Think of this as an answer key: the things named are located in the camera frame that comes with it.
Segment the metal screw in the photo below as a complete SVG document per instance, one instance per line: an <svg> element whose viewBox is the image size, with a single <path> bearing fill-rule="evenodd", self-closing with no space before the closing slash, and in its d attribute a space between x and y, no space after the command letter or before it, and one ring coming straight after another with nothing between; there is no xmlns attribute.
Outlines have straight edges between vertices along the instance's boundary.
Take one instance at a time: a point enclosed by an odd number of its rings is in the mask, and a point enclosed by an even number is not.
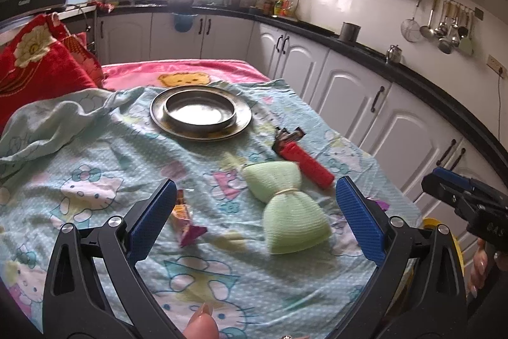
<svg viewBox="0 0 508 339"><path fill-rule="evenodd" d="M393 227L402 227L404 225L404 220L395 216L390 219L390 223Z"/></svg>
<svg viewBox="0 0 508 339"><path fill-rule="evenodd" d="M122 218L121 217L118 217L118 216L111 217L108 220L108 226L109 227L118 227L118 226L120 226L121 222L122 222Z"/></svg>
<svg viewBox="0 0 508 339"><path fill-rule="evenodd" d="M440 224L438 226L438 230L441 234L449 234L449 232L450 232L450 229L448 227L446 227L444 224Z"/></svg>
<svg viewBox="0 0 508 339"><path fill-rule="evenodd" d="M74 227L72 224L67 223L67 224L64 224L60 230L62 233L68 233L68 232L70 232L70 230L72 230L72 227Z"/></svg>

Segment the power cord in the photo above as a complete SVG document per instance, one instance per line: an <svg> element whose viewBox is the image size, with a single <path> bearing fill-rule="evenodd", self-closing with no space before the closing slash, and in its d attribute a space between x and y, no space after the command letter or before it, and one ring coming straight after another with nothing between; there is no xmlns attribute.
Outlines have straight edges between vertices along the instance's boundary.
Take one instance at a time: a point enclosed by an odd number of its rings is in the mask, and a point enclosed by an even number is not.
<svg viewBox="0 0 508 339"><path fill-rule="evenodd" d="M499 112L497 114L497 141L501 142L501 77L503 68L499 69L499 79L497 79L497 96L499 98Z"/></svg>

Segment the human hand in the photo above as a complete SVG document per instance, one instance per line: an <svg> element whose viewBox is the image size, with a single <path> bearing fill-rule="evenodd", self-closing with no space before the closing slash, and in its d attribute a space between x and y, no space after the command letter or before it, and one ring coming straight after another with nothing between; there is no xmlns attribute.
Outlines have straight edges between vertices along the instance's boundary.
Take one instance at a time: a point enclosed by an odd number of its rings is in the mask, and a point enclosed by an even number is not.
<svg viewBox="0 0 508 339"><path fill-rule="evenodd" d="M192 316L184 329L187 339L218 339L219 328L212 317L212 307L203 304Z"/></svg>
<svg viewBox="0 0 508 339"><path fill-rule="evenodd" d="M467 283L467 288L471 294L476 297L478 290L483 288L487 275L485 270L487 269L487 253L485 252L485 241L478 239L478 250L473 256L473 267L471 269L471 277ZM508 254L496 252L494 260L500 270L508 270Z"/></svg>

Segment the white cabinet door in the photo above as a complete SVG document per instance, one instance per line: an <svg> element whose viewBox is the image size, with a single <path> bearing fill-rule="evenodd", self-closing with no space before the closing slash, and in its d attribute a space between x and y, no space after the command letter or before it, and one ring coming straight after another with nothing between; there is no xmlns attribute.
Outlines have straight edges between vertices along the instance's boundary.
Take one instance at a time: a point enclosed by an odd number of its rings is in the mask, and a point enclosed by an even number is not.
<svg viewBox="0 0 508 339"><path fill-rule="evenodd" d="M238 17L206 17L202 59L247 59L254 22Z"/></svg>
<svg viewBox="0 0 508 339"><path fill-rule="evenodd" d="M187 32L175 29L174 14L154 13L150 41L150 60L199 59L205 33L205 15L194 17Z"/></svg>
<svg viewBox="0 0 508 339"><path fill-rule="evenodd" d="M465 139L457 146L455 153L444 166L453 169L454 173L465 177L475 178L503 193L508 193L500 177L482 155ZM462 250L466 250L476 242L476 236L466 232L467 223L457 216L451 206L437 201L428 194L423 194L417 201L417 206L423 212L424 217L432 217L446 224L453 235L459 240ZM464 256L464 262L471 257Z"/></svg>
<svg viewBox="0 0 508 339"><path fill-rule="evenodd" d="M150 60L151 13L101 17L98 54L101 65Z"/></svg>
<svg viewBox="0 0 508 339"><path fill-rule="evenodd" d="M255 22L247 52L247 62L268 78L273 79L284 36L285 31L282 29Z"/></svg>
<svg viewBox="0 0 508 339"><path fill-rule="evenodd" d="M306 103L310 103L328 48L292 33L286 35L282 44L275 78L284 78Z"/></svg>
<svg viewBox="0 0 508 339"><path fill-rule="evenodd" d="M388 94L390 82L330 51L317 84L311 107L330 127L360 145Z"/></svg>
<svg viewBox="0 0 508 339"><path fill-rule="evenodd" d="M433 109L393 84L360 148L372 154L387 177L415 201L422 193L423 176L451 147L444 164L461 138Z"/></svg>

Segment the bed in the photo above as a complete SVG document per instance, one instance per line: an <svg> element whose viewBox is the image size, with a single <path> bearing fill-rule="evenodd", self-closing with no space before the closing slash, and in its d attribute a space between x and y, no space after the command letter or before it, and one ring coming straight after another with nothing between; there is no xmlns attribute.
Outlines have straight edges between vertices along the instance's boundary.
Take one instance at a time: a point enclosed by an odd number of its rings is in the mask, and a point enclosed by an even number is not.
<svg viewBox="0 0 508 339"><path fill-rule="evenodd" d="M90 88L18 109L0 139L0 277L42 329L42 293L59 227L102 225L148 198L161 180L184 189L195 224L208 232L180 248L166 225L137 269L162 309L183 329L203 302L223 339L324 338L362 291L375 264L365 259L333 190L304 179L302 190L326 213L333 235L294 254L267 252L264 204L247 189L246 165L278 159L275 126L301 127L301 146L336 178L349 175L365 196L410 225L420 212L376 160L332 131L286 83L241 61L157 61L103 67L108 90ZM222 142L173 139L149 116L166 87L210 84L242 96L253 119ZM89 208L79 206L86 200ZM128 320L97 263L117 317Z"/></svg>

